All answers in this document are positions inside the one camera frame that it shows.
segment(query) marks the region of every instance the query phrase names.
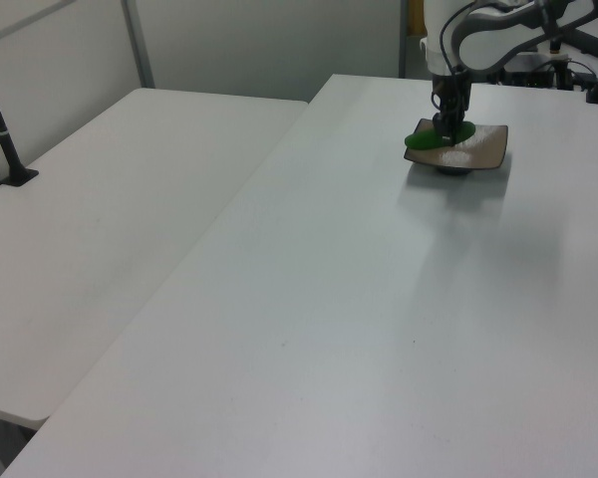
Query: square plate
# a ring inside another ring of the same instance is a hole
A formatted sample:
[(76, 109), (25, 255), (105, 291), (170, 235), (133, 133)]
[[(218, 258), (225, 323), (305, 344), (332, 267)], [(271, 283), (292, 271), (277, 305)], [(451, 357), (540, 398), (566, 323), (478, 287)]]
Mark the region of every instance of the square plate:
[[(429, 119), (421, 119), (415, 132), (434, 128)], [(406, 150), (405, 159), (442, 169), (478, 170), (497, 169), (502, 165), (507, 150), (507, 126), (476, 125), (476, 133), (453, 147)]]

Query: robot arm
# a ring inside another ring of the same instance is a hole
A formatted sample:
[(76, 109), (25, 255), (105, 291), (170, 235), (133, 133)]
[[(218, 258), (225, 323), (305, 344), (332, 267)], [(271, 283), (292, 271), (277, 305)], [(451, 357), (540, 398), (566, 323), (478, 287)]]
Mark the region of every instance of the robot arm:
[(501, 69), (517, 53), (598, 18), (598, 0), (426, 0), (426, 57), (437, 133), (455, 144), (470, 72)]
[(598, 0), (427, 0), (428, 67), (449, 75), (450, 64), (480, 74), (500, 70), (517, 53), (598, 18)]

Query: green object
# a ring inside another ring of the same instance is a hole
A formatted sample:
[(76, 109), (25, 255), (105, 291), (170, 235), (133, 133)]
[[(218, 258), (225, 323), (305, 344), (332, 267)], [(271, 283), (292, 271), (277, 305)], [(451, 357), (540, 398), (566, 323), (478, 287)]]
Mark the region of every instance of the green object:
[[(476, 125), (473, 122), (465, 121), (456, 133), (456, 143), (470, 139), (475, 133)], [(451, 144), (432, 128), (410, 134), (406, 137), (406, 146), (412, 149), (427, 150), (448, 147)]]

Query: white wall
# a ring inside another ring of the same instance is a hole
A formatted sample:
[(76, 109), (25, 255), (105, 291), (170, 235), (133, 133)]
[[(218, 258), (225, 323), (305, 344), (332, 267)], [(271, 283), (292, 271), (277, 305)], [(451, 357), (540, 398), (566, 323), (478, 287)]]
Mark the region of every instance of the white wall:
[(0, 108), (25, 164), (139, 85), (121, 0), (77, 0), (0, 40)]
[(401, 0), (135, 2), (158, 88), (310, 101), (333, 73), (399, 73)]

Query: table surface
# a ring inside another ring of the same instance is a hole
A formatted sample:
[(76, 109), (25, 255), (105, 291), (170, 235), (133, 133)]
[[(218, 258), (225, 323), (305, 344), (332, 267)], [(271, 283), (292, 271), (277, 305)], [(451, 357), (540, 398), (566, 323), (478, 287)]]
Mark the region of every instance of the table surface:
[(598, 477), (598, 106), (474, 86), (504, 167), (333, 77), (5, 478)]
[(137, 90), (0, 187), (0, 418), (42, 424), (305, 107)]

